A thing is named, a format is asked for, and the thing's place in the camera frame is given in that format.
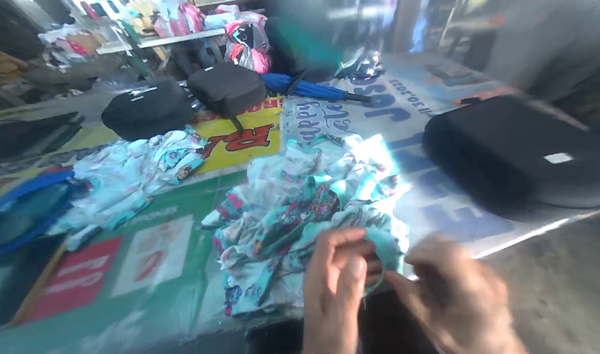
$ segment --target teal patterned fabric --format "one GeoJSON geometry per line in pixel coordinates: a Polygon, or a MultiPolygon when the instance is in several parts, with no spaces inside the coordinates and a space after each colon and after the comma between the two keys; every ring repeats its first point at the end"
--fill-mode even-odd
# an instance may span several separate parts
{"type": "Polygon", "coordinates": [[[248,184],[228,191],[202,222],[216,229],[228,272],[225,313],[302,305],[303,273],[323,230],[366,227],[384,268],[400,270],[407,227],[376,203],[409,188],[398,173],[380,135],[290,141],[284,154],[252,161],[248,184]]]}

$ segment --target hand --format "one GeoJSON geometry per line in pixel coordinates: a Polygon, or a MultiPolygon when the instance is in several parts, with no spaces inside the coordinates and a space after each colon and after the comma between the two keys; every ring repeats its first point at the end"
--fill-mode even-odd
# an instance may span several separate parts
{"type": "Polygon", "coordinates": [[[435,345],[454,354],[525,353],[511,326],[505,283],[466,248],[434,234],[405,261],[420,281],[393,271],[385,279],[435,345]]]}
{"type": "Polygon", "coordinates": [[[381,272],[374,244],[363,240],[365,235],[366,230],[359,228],[319,235],[304,278],[303,353],[356,352],[364,287],[376,283],[380,275],[374,274],[381,272]]]}

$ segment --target black duffel bag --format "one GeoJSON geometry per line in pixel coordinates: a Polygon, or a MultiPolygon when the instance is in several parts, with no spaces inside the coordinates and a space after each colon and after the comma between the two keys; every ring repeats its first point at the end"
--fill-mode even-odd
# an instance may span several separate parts
{"type": "Polygon", "coordinates": [[[114,97],[101,120],[123,139],[135,141],[184,130],[193,114],[186,90],[168,78],[114,97]]]}

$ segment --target red rectangle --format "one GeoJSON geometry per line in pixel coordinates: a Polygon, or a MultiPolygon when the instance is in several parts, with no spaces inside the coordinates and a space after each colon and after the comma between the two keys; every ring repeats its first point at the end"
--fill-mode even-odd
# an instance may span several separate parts
{"type": "Polygon", "coordinates": [[[25,322],[92,303],[101,290],[122,240],[122,237],[116,237],[90,245],[78,253],[67,253],[25,322]]]}

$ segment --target concrete floor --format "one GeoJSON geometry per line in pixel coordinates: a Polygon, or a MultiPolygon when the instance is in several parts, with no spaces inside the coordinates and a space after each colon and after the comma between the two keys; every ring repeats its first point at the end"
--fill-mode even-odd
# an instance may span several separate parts
{"type": "Polygon", "coordinates": [[[600,217],[485,259],[508,282],[531,354],[600,353],[600,217]]]}

